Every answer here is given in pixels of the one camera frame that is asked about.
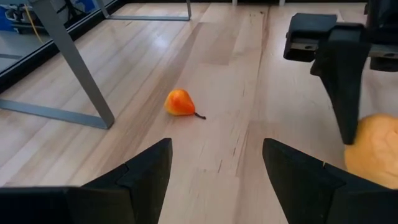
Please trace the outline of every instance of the wooden floor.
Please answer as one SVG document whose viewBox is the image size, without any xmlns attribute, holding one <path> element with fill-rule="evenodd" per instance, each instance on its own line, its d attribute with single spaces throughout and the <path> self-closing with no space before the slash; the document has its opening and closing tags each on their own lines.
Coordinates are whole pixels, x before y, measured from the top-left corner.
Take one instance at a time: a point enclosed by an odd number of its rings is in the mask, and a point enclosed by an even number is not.
<svg viewBox="0 0 398 224">
<path fill-rule="evenodd" d="M 364 4 L 193 4 L 190 22 L 104 21 L 76 41 L 116 122 L 100 130 L 0 111 L 0 185 L 81 185 L 162 138 L 174 158 L 160 223 L 287 223 L 261 157 L 276 138 L 344 168 L 326 91 L 309 63 L 282 58 L 297 12 L 364 21 Z M 128 4 L 117 14 L 177 15 L 184 4 Z M 366 70 L 361 116 L 398 114 L 398 76 Z M 188 90 L 196 117 L 163 109 Z M 1 96 L 95 114 L 56 56 Z"/>
</svg>

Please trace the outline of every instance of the cantaloupe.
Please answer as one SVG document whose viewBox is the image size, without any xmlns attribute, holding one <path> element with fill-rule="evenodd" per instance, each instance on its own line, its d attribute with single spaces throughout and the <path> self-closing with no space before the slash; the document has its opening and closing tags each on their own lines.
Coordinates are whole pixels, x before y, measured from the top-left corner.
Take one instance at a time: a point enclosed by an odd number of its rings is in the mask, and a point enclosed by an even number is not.
<svg viewBox="0 0 398 224">
<path fill-rule="evenodd" d="M 348 172 L 398 189 L 398 119 L 375 114 L 359 121 L 354 144 L 346 146 Z"/>
</svg>

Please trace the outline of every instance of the gray metal frame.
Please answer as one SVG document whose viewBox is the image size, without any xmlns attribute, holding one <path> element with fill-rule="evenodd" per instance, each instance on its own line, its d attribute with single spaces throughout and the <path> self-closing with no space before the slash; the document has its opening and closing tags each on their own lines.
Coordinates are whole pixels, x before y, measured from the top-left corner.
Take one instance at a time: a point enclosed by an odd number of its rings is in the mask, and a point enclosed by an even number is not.
<svg viewBox="0 0 398 224">
<path fill-rule="evenodd" d="M 50 0 L 0 0 L 0 4 L 30 4 L 33 7 L 37 17 L 39 17 L 46 31 L 50 34 L 55 45 L 69 64 L 100 117 L 10 100 L 0 100 L 0 109 L 109 129 L 114 123 L 112 111 L 91 76 L 72 38 L 58 18 Z"/>
<path fill-rule="evenodd" d="M 104 17 L 117 20 L 139 20 L 139 21 L 189 21 L 191 19 L 191 1 L 187 0 L 188 16 L 113 16 L 109 15 L 103 0 L 95 0 L 97 6 L 101 9 Z"/>
</svg>

